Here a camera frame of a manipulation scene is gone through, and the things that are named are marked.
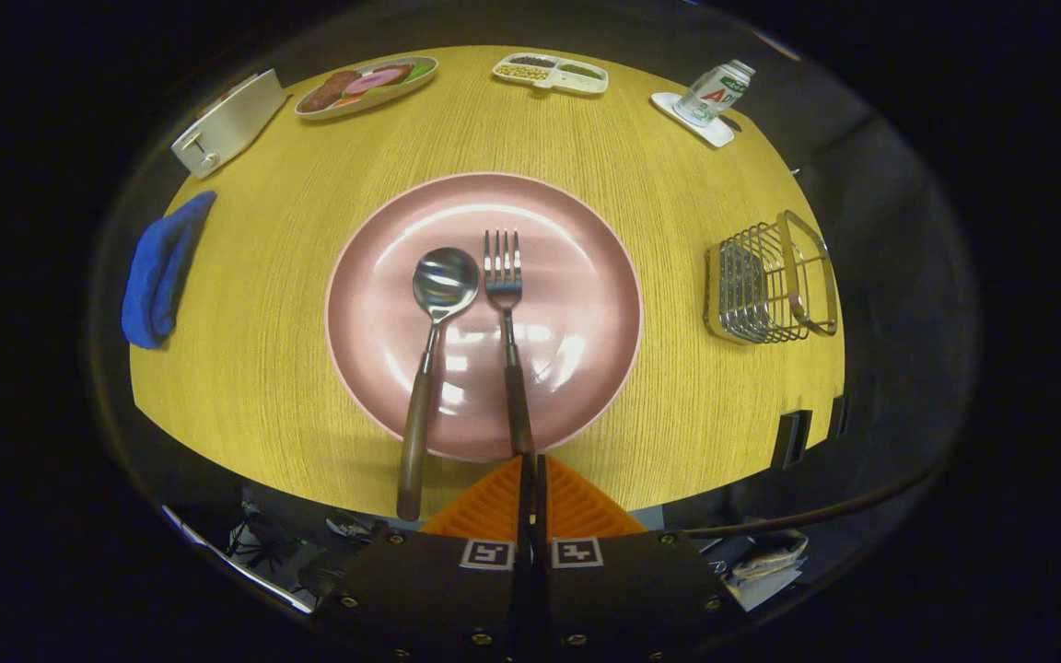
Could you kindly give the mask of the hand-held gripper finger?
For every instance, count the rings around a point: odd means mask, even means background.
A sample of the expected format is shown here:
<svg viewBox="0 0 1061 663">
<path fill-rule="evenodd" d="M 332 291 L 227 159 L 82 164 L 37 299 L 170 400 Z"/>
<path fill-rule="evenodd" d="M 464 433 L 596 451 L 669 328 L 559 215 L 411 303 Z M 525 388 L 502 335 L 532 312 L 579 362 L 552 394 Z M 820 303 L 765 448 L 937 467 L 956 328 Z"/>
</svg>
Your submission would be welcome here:
<svg viewBox="0 0 1061 663">
<path fill-rule="evenodd" d="M 740 601 L 688 534 L 641 528 L 555 458 L 536 478 L 547 662 L 694 662 L 741 634 Z"/>
<path fill-rule="evenodd" d="M 316 564 L 315 628 L 370 662 L 510 660 L 530 573 L 530 463 L 504 463 L 437 523 L 459 523 L 481 498 L 494 499 L 492 511 L 460 536 L 383 523 L 341 574 Z"/>
</svg>

